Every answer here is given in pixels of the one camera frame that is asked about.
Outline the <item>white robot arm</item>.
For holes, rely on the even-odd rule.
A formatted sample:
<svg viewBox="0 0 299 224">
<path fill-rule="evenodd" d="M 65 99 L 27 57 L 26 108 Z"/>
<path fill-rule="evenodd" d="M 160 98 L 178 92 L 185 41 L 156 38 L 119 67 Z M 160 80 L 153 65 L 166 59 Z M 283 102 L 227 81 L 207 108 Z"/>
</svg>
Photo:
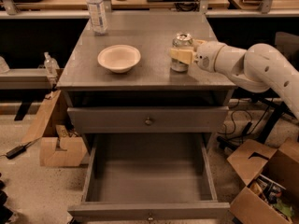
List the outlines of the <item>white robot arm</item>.
<svg viewBox="0 0 299 224">
<path fill-rule="evenodd" d="M 299 119 L 299 72 L 274 47 L 259 43 L 249 49 L 217 41 L 197 40 L 192 46 L 171 48 L 171 58 L 226 76 L 236 86 L 261 93 L 272 89 Z"/>
</svg>

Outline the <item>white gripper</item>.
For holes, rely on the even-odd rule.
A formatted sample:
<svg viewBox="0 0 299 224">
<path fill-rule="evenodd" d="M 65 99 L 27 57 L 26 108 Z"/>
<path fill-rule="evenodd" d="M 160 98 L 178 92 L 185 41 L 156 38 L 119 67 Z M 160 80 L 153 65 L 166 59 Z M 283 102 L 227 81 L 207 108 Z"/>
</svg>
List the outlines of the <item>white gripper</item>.
<svg viewBox="0 0 299 224">
<path fill-rule="evenodd" d="M 195 62 L 198 67 L 210 73 L 215 73 L 217 56 L 225 44 L 218 41 L 195 39 L 193 40 L 193 46 L 195 51 Z M 187 65 L 194 62 L 194 52 L 190 49 L 171 48 L 169 54 L 172 59 Z"/>
</svg>

